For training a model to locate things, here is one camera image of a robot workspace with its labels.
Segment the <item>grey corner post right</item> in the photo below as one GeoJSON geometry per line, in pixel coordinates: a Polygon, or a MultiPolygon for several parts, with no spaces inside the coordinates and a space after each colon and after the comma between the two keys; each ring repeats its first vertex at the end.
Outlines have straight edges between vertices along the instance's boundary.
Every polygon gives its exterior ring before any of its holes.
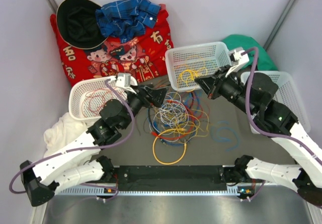
{"type": "Polygon", "coordinates": [[[285,23],[287,17],[289,16],[291,10],[294,8],[296,2],[298,0],[288,0],[286,6],[284,7],[281,15],[279,16],[277,22],[275,23],[269,37],[267,38],[263,48],[267,51],[269,50],[270,46],[272,45],[275,37],[277,36],[278,32],[282,28],[283,24],[285,23]]]}

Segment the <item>white rectangular basket,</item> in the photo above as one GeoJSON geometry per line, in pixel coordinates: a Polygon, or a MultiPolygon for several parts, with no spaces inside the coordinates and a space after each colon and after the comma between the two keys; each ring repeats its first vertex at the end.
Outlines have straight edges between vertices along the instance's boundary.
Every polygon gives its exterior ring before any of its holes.
{"type": "Polygon", "coordinates": [[[279,88],[274,95],[274,100],[286,105],[298,118],[307,133],[311,131],[311,125],[305,106],[292,76],[284,71],[255,71],[264,73],[270,77],[279,88]]]}
{"type": "Polygon", "coordinates": [[[177,92],[200,89],[194,79],[214,74],[231,65],[228,48],[223,42],[212,42],[172,48],[166,51],[166,68],[171,87],[177,92]]]}

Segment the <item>white cloth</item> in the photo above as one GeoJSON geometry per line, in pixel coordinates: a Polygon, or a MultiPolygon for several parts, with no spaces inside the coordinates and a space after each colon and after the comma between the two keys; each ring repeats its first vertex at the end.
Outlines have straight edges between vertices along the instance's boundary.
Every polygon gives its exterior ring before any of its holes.
{"type": "Polygon", "coordinates": [[[74,141],[94,122],[94,120],[76,120],[68,112],[65,113],[59,118],[58,122],[44,132],[44,142],[47,148],[44,157],[54,154],[74,141]]]}

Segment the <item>white rectangular basket, middle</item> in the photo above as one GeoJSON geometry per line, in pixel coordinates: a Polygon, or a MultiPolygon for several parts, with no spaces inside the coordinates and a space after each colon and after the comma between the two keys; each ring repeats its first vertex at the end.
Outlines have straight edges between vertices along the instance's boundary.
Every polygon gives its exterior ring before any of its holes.
{"type": "Polygon", "coordinates": [[[171,87],[177,92],[200,89],[194,79],[214,74],[231,65],[228,48],[223,42],[212,42],[172,48],[166,51],[166,68],[171,87]]]}

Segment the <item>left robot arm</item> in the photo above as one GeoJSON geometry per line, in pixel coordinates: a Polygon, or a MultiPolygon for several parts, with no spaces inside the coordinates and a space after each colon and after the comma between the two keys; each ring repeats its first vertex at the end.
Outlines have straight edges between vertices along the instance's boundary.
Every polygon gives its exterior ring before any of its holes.
{"type": "Polygon", "coordinates": [[[107,157],[79,167],[76,164],[127,141],[119,131],[134,124],[134,117],[142,107],[161,107],[167,91],[166,87],[155,89],[152,85],[130,86],[123,99],[113,90],[116,98],[104,104],[100,118],[74,141],[41,160],[22,162],[19,175],[31,205],[43,205],[57,193],[88,181],[111,181],[114,166],[107,157]]]}

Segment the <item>black hat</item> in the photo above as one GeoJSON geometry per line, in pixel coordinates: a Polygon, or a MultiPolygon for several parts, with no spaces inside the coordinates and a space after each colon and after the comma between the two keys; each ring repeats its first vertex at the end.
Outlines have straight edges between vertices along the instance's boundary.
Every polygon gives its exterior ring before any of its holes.
{"type": "Polygon", "coordinates": [[[101,6],[91,0],[64,0],[56,12],[56,24],[62,39],[79,49],[96,48],[107,39],[96,19],[101,6]]]}

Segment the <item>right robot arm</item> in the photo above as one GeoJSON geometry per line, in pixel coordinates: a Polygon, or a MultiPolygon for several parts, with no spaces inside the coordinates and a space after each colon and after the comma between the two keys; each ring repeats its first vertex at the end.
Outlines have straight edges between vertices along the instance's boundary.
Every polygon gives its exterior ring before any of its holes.
{"type": "Polygon", "coordinates": [[[223,97],[244,112],[250,125],[261,135],[283,147],[297,166],[268,163],[243,155],[233,167],[225,167],[222,179],[228,182],[263,180],[296,192],[305,201],[321,207],[321,148],[309,137],[297,116],[274,100],[279,87],[271,78],[256,71],[243,83],[230,67],[219,68],[213,75],[195,78],[207,97],[223,97]]]}

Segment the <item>red printed cloth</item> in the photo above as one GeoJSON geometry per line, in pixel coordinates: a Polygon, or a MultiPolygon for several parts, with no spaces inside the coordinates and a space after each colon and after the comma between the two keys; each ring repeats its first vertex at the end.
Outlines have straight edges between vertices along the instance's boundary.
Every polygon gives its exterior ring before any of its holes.
{"type": "Polygon", "coordinates": [[[145,35],[126,43],[121,43],[118,38],[109,37],[93,49],[79,49],[62,39],[56,15],[52,14],[51,27],[70,85],[74,86],[83,80],[113,76],[119,72],[130,73],[138,83],[166,75],[165,53],[174,46],[167,22],[168,16],[166,5],[162,4],[156,25],[147,28],[145,35]]]}

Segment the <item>green cloth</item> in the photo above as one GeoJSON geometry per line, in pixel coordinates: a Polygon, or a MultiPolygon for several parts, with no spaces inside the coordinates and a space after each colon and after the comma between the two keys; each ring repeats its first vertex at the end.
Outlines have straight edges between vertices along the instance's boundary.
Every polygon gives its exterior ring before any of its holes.
{"type": "Polygon", "coordinates": [[[260,71],[277,71],[273,60],[270,58],[265,49],[252,37],[240,34],[232,34],[222,39],[222,42],[226,44],[229,50],[242,47],[247,50],[251,47],[257,47],[259,50],[259,57],[257,62],[257,70],[260,71]]]}

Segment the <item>blue plaid shirt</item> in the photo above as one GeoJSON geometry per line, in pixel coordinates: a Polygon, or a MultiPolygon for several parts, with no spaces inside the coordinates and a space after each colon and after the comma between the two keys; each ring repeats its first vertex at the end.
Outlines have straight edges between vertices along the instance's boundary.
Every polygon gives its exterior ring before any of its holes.
{"type": "Polygon", "coordinates": [[[103,5],[95,12],[101,34],[126,43],[153,28],[161,5],[149,0],[119,0],[103,5]]]}

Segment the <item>white oval perforated basket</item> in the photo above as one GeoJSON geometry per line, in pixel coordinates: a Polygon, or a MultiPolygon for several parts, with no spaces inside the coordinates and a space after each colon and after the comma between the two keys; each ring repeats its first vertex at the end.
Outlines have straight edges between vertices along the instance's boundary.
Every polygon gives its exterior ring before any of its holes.
{"type": "Polygon", "coordinates": [[[108,100],[117,98],[111,89],[124,100],[127,99],[127,91],[116,87],[114,82],[106,83],[107,78],[84,80],[72,87],[68,102],[68,110],[72,118],[81,121],[98,119],[104,104],[108,100]]]}

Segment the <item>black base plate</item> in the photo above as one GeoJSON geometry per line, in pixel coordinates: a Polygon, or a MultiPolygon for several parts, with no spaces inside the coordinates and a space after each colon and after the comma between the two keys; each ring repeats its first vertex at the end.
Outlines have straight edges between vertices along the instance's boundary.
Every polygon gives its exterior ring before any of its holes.
{"type": "Polygon", "coordinates": [[[226,190],[219,166],[120,166],[116,170],[121,191],[226,190]]]}

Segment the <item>white rectangular basket, right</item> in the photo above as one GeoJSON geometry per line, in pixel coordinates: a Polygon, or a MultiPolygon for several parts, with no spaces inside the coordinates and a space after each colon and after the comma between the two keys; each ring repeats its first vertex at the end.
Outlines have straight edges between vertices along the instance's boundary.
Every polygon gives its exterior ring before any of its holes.
{"type": "Polygon", "coordinates": [[[298,118],[307,133],[311,131],[311,125],[305,106],[292,76],[284,71],[255,71],[264,73],[270,77],[279,88],[274,95],[274,100],[286,105],[298,118]]]}

